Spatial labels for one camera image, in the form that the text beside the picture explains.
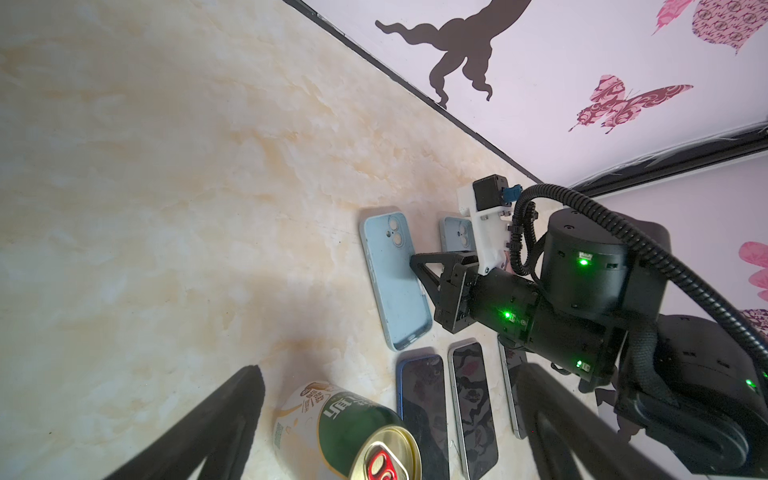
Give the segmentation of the light blue phone case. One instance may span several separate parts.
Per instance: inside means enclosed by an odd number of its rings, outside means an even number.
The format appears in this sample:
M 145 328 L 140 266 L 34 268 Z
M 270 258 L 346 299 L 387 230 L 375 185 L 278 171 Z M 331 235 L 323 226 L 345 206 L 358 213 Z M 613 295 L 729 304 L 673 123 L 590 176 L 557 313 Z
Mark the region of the light blue phone case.
M 469 218 L 445 216 L 438 221 L 443 252 L 475 251 L 473 228 Z

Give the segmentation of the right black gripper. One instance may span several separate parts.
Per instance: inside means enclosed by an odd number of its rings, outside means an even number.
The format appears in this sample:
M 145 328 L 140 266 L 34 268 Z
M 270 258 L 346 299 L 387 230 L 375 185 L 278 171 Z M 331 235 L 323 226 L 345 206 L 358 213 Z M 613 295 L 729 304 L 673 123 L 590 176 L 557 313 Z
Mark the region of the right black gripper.
M 449 333 L 468 327 L 470 291 L 478 276 L 474 251 L 418 253 L 409 266 L 429 297 L 438 297 L 435 320 Z

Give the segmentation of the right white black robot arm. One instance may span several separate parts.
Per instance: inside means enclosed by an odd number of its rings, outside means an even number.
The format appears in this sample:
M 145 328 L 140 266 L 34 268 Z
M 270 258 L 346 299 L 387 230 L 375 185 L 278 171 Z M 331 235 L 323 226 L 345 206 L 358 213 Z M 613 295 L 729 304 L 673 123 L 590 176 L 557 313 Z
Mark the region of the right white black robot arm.
M 414 255 L 411 269 L 456 333 L 473 323 L 537 354 L 582 392 L 615 388 L 615 412 L 697 474 L 767 474 L 767 383 L 713 318 L 664 315 L 666 278 L 586 215 L 564 208 L 522 275 L 471 251 Z

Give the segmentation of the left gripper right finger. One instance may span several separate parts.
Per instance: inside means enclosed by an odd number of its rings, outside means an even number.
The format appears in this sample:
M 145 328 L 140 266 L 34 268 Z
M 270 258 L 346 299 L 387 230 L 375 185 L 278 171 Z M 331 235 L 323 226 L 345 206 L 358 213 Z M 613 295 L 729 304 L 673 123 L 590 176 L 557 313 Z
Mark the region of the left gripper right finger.
M 577 461 L 595 479 L 668 479 L 670 475 L 621 441 L 597 415 L 537 364 L 518 368 L 524 426 L 542 479 L 580 479 Z

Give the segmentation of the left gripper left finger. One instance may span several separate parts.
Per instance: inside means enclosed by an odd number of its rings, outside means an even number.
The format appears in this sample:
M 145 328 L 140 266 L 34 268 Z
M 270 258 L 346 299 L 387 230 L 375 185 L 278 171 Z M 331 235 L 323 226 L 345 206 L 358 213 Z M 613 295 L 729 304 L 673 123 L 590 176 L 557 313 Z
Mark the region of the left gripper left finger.
M 265 399 L 257 365 L 225 381 L 110 479 L 239 479 L 248 461 Z

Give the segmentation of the black phone sideways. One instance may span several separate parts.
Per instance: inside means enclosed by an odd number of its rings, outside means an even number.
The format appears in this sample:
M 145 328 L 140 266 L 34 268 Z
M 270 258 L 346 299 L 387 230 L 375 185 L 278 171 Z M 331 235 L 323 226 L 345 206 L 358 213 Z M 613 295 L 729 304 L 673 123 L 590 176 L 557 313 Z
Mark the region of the black phone sideways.
M 448 352 L 458 452 L 466 479 L 488 474 L 499 459 L 490 388 L 482 346 L 462 340 Z

